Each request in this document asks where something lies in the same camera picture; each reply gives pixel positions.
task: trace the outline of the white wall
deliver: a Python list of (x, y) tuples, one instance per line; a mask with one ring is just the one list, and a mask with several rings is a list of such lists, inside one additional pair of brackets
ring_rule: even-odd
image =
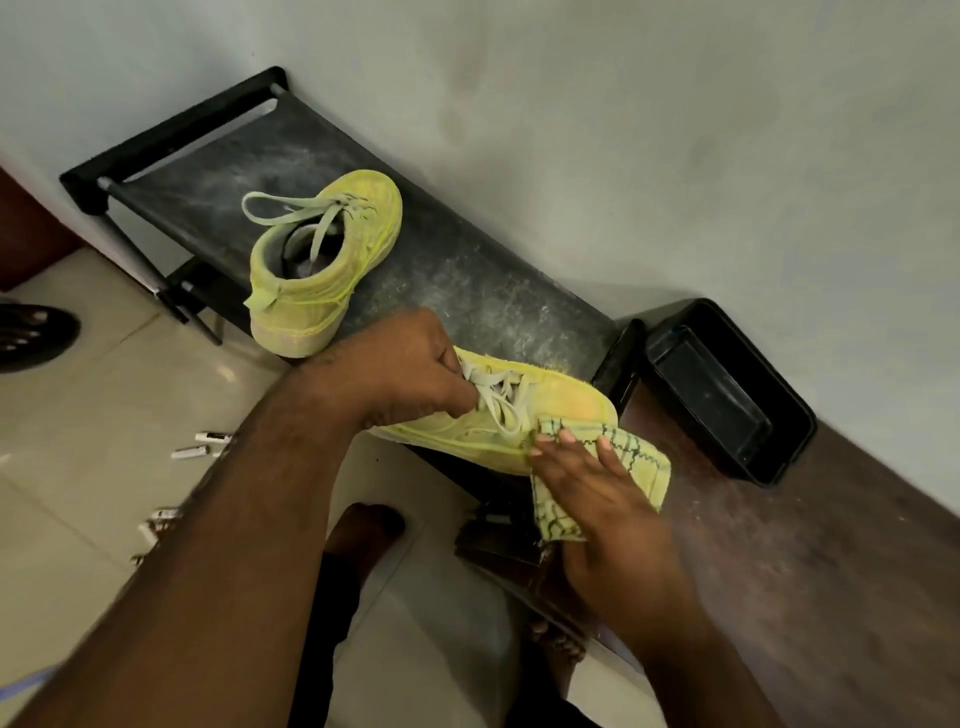
[(958, 2), (5, 0), (0, 163), (92, 238), (59, 172), (274, 63), (607, 313), (713, 297), (960, 511)]

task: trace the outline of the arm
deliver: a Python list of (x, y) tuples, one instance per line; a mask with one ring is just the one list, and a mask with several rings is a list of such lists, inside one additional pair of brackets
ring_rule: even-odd
[(475, 405), (443, 327), (425, 310), (292, 371), (12, 726), (286, 725), (330, 492), (354, 434)]
[(580, 524), (564, 570), (583, 600), (643, 664), (671, 728), (782, 726), (740, 656), (713, 624), (677, 555), (670, 529), (610, 447), (593, 457), (567, 431), (539, 435), (537, 474)]

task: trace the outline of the hand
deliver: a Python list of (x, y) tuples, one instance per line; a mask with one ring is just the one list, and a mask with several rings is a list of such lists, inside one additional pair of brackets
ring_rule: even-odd
[(477, 404), (437, 315), (426, 308), (378, 321), (304, 363), (300, 387), (324, 388), (358, 429)]
[(569, 430), (538, 435), (534, 472), (576, 521), (585, 542), (564, 542), (571, 586), (641, 662), (710, 634), (670, 529), (605, 437), (593, 457)]

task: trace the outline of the black tray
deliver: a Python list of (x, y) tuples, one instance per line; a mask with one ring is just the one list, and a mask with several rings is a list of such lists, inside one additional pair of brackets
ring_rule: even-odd
[(644, 349), (654, 392), (733, 477), (776, 484), (816, 432), (806, 402), (709, 299), (656, 326)]

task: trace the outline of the shoe insole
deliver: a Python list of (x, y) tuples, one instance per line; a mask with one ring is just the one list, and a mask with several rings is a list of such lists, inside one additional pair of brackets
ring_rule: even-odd
[(297, 236), (297, 231), (294, 231), (287, 238), (281, 258), (284, 278), (305, 279), (316, 276), (337, 259), (337, 255), (344, 247), (344, 226), (340, 218), (341, 216), (338, 215), (335, 222), (327, 230), (316, 260), (310, 260), (310, 246), (313, 243), (313, 235)]

